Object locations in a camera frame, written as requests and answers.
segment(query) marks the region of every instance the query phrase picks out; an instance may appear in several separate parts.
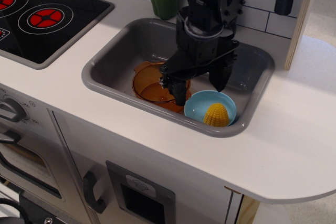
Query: white countertop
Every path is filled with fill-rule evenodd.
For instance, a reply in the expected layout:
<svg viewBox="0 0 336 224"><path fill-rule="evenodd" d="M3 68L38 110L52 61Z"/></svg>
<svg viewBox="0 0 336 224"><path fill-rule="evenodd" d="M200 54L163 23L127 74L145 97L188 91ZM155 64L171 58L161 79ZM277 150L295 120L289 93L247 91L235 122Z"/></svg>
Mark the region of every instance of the white countertop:
<svg viewBox="0 0 336 224"><path fill-rule="evenodd" d="M236 39L271 54L276 70L247 129L234 137L213 138L83 84L85 64L121 28L135 19L154 17L150 2L106 1L115 9L46 69L0 57L0 83L266 203L303 202L336 192L336 48L304 36L291 70L285 71L289 40L239 28Z"/></svg>

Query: sink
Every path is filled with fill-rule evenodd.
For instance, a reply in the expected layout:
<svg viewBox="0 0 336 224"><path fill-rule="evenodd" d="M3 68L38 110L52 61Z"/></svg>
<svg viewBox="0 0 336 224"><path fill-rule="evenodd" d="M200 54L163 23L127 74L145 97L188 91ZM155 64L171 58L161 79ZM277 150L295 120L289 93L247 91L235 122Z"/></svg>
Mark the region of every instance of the sink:
<svg viewBox="0 0 336 224"><path fill-rule="evenodd" d="M175 24L144 18L126 25L84 67L82 80L91 90L213 137L230 137L249 124L274 71L272 57L260 48L240 44L233 72L222 93L236 103L237 116L227 127L213 127L137 98L134 68L144 61L162 62L176 50ZM192 79L190 91L214 90L207 74Z"/></svg>

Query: stovetop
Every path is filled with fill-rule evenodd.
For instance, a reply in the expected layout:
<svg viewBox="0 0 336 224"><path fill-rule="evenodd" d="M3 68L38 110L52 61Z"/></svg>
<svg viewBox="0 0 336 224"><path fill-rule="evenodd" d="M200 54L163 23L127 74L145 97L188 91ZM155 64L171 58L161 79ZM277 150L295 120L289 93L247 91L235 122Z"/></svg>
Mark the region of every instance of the stovetop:
<svg viewBox="0 0 336 224"><path fill-rule="evenodd" d="M0 56L46 68L113 8L101 0L0 0Z"/></svg>

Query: yellow corn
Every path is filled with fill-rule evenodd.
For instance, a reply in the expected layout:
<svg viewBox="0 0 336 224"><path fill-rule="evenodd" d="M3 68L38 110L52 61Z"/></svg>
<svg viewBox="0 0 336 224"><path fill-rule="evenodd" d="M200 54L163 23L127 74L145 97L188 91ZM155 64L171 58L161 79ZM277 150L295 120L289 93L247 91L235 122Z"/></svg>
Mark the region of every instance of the yellow corn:
<svg viewBox="0 0 336 224"><path fill-rule="evenodd" d="M215 127L225 127L229 124L230 120L224 105L214 103L205 113L203 122Z"/></svg>

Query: light blue bowl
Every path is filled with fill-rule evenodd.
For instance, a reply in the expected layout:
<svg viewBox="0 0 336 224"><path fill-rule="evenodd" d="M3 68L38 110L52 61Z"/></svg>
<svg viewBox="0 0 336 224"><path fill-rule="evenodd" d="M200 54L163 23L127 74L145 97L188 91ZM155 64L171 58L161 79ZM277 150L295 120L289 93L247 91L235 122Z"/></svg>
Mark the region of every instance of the light blue bowl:
<svg viewBox="0 0 336 224"><path fill-rule="evenodd" d="M188 118L203 123L205 113L214 103L221 103L224 105L229 116L229 125L232 124L237 115L235 102L226 94L213 90L204 90L193 94L185 103L184 114Z"/></svg>

